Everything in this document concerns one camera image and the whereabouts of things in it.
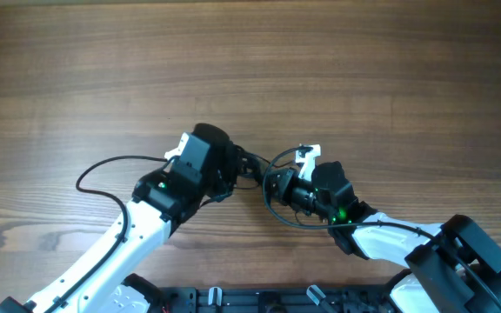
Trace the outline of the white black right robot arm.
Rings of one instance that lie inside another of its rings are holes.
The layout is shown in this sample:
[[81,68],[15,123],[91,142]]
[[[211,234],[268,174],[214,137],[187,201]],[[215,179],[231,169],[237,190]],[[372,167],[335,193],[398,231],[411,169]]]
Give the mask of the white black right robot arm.
[[446,223],[400,221],[361,202],[339,162],[322,163],[306,176],[266,171],[266,203],[277,201],[326,220],[347,255],[404,267],[390,284],[391,306],[402,312],[501,312],[501,248],[472,219]]

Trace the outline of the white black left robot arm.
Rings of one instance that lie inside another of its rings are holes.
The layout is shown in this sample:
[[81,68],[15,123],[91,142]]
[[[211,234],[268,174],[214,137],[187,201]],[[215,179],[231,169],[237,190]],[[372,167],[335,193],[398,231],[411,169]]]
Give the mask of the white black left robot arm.
[[153,250],[210,202],[230,196],[241,152],[218,127],[198,123],[141,177],[110,228],[58,279],[26,303],[9,296],[0,312],[97,312]]

